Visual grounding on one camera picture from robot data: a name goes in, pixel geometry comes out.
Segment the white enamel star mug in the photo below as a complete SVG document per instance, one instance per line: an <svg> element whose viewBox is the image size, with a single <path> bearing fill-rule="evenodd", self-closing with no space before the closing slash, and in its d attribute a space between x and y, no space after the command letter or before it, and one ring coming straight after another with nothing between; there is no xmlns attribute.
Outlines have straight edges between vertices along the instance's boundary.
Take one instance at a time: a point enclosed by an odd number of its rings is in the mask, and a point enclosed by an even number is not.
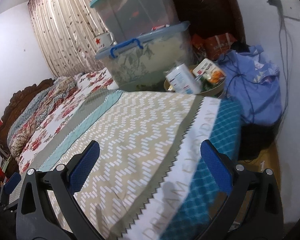
<svg viewBox="0 0 300 240"><path fill-rule="evenodd" d="M96 52L107 49L110 46L116 45L116 41L112 32L105 32L95 37Z"/></svg>

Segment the folded patchwork floral quilt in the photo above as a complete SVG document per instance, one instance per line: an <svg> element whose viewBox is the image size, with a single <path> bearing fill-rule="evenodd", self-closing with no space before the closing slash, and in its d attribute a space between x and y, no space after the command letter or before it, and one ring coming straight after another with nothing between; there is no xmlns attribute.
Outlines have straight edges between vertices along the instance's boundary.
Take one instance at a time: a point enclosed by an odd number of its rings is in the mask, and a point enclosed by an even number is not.
<svg viewBox="0 0 300 240"><path fill-rule="evenodd" d="M36 129L56 108L77 90L73 77L60 77L51 87L38 93L11 126L7 146L14 159L18 159Z"/></svg>

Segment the floral bed sheet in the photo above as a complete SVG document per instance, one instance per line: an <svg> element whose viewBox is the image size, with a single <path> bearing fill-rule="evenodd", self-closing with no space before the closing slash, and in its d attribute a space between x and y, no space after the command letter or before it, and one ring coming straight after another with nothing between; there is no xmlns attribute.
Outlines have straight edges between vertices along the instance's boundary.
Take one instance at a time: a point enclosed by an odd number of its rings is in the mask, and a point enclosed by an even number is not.
<svg viewBox="0 0 300 240"><path fill-rule="evenodd" d="M19 173L24 173L36 155L66 127L81 105L88 101L88 96L99 89L107 89L113 83L114 80L106 68L82 75L76 82L73 94L44 119L25 144L18 158Z"/></svg>

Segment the upper clear storage bin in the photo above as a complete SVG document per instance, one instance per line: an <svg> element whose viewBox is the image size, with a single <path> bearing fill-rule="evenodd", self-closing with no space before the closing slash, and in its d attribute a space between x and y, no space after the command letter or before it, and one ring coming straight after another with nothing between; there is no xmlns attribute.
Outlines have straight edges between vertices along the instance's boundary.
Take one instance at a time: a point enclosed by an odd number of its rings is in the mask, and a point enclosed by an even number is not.
<svg viewBox="0 0 300 240"><path fill-rule="evenodd" d="M117 43L179 22L173 0L92 0L90 7Z"/></svg>

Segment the lower clear storage bin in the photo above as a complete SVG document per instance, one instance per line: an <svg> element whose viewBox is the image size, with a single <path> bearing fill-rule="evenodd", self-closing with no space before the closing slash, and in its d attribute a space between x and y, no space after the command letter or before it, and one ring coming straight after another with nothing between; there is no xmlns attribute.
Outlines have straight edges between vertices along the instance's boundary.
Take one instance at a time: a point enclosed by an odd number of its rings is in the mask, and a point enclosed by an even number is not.
<svg viewBox="0 0 300 240"><path fill-rule="evenodd" d="M189 26L186 21L159 28L104 49L95 58L121 90L162 90L166 72L177 64L194 63Z"/></svg>

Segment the clear storage bin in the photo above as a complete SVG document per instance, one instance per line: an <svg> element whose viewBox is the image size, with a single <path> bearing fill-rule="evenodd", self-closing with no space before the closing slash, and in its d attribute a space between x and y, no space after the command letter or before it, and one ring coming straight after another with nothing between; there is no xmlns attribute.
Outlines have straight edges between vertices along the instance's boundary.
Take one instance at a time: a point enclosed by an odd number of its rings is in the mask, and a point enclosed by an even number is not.
<svg viewBox="0 0 300 240"><path fill-rule="evenodd" d="M117 43L179 22L173 0L92 0L90 7Z"/></svg>
<svg viewBox="0 0 300 240"><path fill-rule="evenodd" d="M186 21L159 28L104 49L95 58L121 90L162 90L166 72L177 64L194 63L189 26Z"/></svg>

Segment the carved wooden headboard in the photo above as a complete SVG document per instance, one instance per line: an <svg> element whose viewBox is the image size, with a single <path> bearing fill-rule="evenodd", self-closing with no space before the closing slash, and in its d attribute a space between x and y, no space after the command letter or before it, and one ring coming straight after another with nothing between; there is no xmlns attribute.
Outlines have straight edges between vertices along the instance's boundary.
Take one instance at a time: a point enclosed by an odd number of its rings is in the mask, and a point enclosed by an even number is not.
<svg viewBox="0 0 300 240"><path fill-rule="evenodd" d="M51 87L53 85L53 79L43 80L39 85L32 85L26 87L24 90L20 90L13 94L10 99L9 105L5 108L4 114L1 118L2 124L0 125L0 156L4 160L8 160L12 157L12 161L8 165L7 171L11 169L12 172L19 172L18 162L15 157L11 155L8 147L7 137L8 132L19 116L25 111L29 103L35 98L41 91Z"/></svg>

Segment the blue cloth bundle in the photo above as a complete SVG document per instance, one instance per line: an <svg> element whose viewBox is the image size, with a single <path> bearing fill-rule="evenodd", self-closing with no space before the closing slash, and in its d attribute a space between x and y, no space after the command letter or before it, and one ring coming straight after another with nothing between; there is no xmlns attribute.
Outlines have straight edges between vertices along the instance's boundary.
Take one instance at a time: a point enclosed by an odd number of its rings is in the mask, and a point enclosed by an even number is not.
<svg viewBox="0 0 300 240"><path fill-rule="evenodd" d="M225 96L242 106L242 122L273 126L282 114L280 70L262 46L249 46L247 52L229 50L217 64L226 74Z"/></svg>

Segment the beige leaf pattern curtain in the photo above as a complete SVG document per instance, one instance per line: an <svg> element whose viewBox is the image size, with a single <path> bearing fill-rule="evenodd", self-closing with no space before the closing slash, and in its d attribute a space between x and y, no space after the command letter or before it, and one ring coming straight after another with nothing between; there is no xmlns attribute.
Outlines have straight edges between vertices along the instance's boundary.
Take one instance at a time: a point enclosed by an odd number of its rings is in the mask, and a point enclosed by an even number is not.
<svg viewBox="0 0 300 240"><path fill-rule="evenodd" d="M34 33L55 77L102 70L96 38L108 31L92 0L29 0Z"/></svg>

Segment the white sponge pack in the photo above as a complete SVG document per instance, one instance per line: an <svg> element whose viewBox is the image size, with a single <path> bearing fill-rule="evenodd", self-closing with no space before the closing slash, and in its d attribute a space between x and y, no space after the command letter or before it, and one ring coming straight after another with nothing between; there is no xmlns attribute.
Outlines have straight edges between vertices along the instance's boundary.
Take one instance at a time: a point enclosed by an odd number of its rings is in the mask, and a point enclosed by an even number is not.
<svg viewBox="0 0 300 240"><path fill-rule="evenodd" d="M201 85L195 80L188 66L184 63L164 72L166 80L173 87L176 93L200 94Z"/></svg>

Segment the red snack bag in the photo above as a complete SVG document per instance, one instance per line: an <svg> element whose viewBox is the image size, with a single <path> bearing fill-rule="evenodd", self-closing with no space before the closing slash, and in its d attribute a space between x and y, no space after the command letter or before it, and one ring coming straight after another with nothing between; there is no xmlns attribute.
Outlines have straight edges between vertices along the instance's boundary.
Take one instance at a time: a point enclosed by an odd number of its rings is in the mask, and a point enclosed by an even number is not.
<svg viewBox="0 0 300 240"><path fill-rule="evenodd" d="M221 54L230 50L231 45L236 41L237 40L230 33L215 35L206 39L203 39L197 34L191 37L194 54L199 61L204 58L216 61Z"/></svg>

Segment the chevron patterned bed quilt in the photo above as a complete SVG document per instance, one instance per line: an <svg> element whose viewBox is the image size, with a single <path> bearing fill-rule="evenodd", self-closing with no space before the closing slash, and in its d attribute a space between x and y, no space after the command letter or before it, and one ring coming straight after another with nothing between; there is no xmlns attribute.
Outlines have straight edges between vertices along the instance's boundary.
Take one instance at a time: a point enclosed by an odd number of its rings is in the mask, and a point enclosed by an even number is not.
<svg viewBox="0 0 300 240"><path fill-rule="evenodd" d="M195 239L210 221L219 188L200 154L209 140L237 160L241 104L236 100L163 92L116 91L45 160L27 171L52 171L98 142L100 156L75 200L100 239ZM60 226L69 231L52 191Z"/></svg>

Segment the white snack wrapper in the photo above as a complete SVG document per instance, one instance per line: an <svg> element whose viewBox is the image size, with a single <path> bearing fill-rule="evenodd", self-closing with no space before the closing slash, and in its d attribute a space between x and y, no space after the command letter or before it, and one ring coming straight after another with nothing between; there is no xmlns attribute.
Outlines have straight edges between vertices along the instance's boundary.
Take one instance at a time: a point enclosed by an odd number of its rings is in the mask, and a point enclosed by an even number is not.
<svg viewBox="0 0 300 240"><path fill-rule="evenodd" d="M219 84L226 77L226 74L221 68L209 59L203 59L203 61L192 70L192 73L195 77L203 77L213 85Z"/></svg>

